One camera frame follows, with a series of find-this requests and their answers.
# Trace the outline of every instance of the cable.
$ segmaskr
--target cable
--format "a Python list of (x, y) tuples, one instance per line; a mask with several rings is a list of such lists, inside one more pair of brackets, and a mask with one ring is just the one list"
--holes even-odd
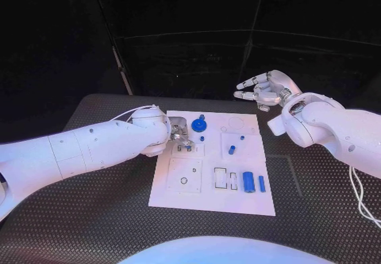
[[(355, 179), (356, 179), (356, 182), (359, 183), (359, 193), (358, 193), (358, 189), (356, 189), (356, 187), (355, 187), (355, 182), (353, 182), (352, 173), (355, 174)], [(359, 204), (358, 204), (358, 207), (359, 207), (359, 213), (362, 214), (362, 216), (364, 216), (366, 219), (372, 220), (374, 223), (375, 223), (375, 225), (381, 228), (381, 225), (379, 225), (381, 220), (378, 220), (378, 219), (374, 218), (374, 216), (372, 216), (372, 214), (371, 214), (371, 212), (369, 212), (369, 210), (368, 210), (368, 208), (366, 208), (366, 206), (365, 206), (364, 203), (362, 203), (362, 199), (364, 199), (364, 187), (362, 187), (362, 183), (361, 183), (361, 181), (359, 181), (359, 176), (358, 176), (358, 174), (356, 174), (356, 172), (355, 172), (355, 168), (353, 168), (352, 166), (349, 166), (349, 180), (351, 180), (352, 188), (353, 188), (353, 191), (355, 191), (355, 197), (356, 197), (356, 200), (358, 200), (358, 202), (359, 202)]]
[(157, 107), (154, 104), (151, 106), (140, 106), (128, 111), (125, 111), (123, 114), (120, 114), (117, 117), (114, 117), (110, 121), (115, 120), (118, 117), (121, 117), (123, 115), (128, 114), (130, 112), (138, 110), (138, 109), (143, 109), (143, 108), (147, 108), (147, 107)]

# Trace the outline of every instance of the table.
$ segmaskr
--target table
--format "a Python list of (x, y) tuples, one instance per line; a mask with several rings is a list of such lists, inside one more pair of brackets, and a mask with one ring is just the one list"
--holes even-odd
[[(276, 137), (252, 102), (94, 94), (65, 130), (156, 104), (163, 111), (258, 115), (276, 217), (149, 207), (156, 157), (138, 155), (114, 167), (52, 184), (13, 210), (0, 231), (1, 263), (117, 263), (153, 245), (183, 237), (254, 238), (336, 263), (381, 262), (381, 230), (358, 212), (348, 165), (322, 146)], [(365, 203), (381, 215), (381, 180), (361, 173)]]

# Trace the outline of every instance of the textured rubber mat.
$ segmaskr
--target textured rubber mat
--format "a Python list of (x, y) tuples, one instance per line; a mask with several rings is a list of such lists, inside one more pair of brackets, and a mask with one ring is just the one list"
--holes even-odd
[[(37, 191), (13, 210), (0, 231), (0, 263), (117, 263), (183, 237), (254, 238), (338, 263), (381, 263), (381, 230), (358, 213), (348, 166), (322, 146), (300, 148), (273, 136), (265, 122), (280, 113), (252, 102), (91, 95), (66, 130), (156, 104), (162, 110), (258, 114), (276, 217), (149, 207), (156, 158), (140, 155)], [(361, 174), (365, 203), (381, 216), (381, 180)]]

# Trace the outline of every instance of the white board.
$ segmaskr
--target white board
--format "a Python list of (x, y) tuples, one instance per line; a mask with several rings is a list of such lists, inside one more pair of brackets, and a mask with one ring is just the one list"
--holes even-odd
[[(257, 116), (183, 111), (166, 114), (186, 118), (189, 139), (196, 145), (188, 152), (177, 148), (176, 142), (167, 143), (157, 157), (149, 205), (276, 216)], [(192, 130), (192, 121), (201, 114), (208, 128), (198, 133)], [(252, 193), (244, 192), (244, 172), (252, 172)], [(260, 191), (260, 175), (265, 192)]]

